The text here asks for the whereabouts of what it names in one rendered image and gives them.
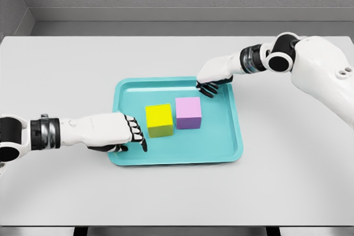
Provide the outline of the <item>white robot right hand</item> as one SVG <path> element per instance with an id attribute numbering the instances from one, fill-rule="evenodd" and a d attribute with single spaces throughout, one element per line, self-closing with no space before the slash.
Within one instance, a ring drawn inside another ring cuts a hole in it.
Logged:
<path id="1" fill-rule="evenodd" d="M 218 94 L 219 85 L 231 83 L 233 74 L 230 70 L 230 56 L 209 59 L 196 76 L 196 88 L 203 95 L 213 98 Z"/>

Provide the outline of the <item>pink cube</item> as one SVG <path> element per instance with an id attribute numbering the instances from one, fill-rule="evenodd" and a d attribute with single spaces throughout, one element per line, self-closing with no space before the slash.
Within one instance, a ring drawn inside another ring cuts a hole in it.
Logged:
<path id="1" fill-rule="evenodd" d="M 200 97 L 179 97 L 175 99 L 176 128 L 199 129 L 202 112 Z"/>

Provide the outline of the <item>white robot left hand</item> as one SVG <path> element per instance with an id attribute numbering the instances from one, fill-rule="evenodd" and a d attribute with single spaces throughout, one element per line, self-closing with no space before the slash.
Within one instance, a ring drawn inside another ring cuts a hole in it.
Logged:
<path id="1" fill-rule="evenodd" d="M 127 152 L 127 144 L 139 143 L 146 153 L 147 141 L 134 117 L 121 112 L 100 114 L 90 117 L 88 135 L 84 144 L 91 150 L 107 153 Z"/>

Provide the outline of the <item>teal rectangular tray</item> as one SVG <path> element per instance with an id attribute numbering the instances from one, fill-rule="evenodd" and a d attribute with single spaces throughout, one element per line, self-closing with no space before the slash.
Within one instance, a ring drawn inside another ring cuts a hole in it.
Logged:
<path id="1" fill-rule="evenodd" d="M 174 129 L 174 134 L 169 137 L 149 137 L 145 107 L 170 104 L 175 109 L 175 100 L 180 97 L 200 98 L 201 127 Z M 127 143 L 128 151 L 108 153 L 111 162 L 119 166 L 232 162 L 243 154 L 230 83 L 220 85 L 218 93 L 208 98 L 197 90 L 193 76 L 127 78 L 116 86 L 113 111 L 134 117 L 148 146 L 144 152 L 138 143 Z"/>

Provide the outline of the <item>yellow cube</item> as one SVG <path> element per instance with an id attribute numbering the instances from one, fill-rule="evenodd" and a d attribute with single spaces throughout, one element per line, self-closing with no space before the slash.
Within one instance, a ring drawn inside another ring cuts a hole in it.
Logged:
<path id="1" fill-rule="evenodd" d="M 174 123 L 170 104 L 146 106 L 145 116 L 150 138 L 173 135 Z"/>

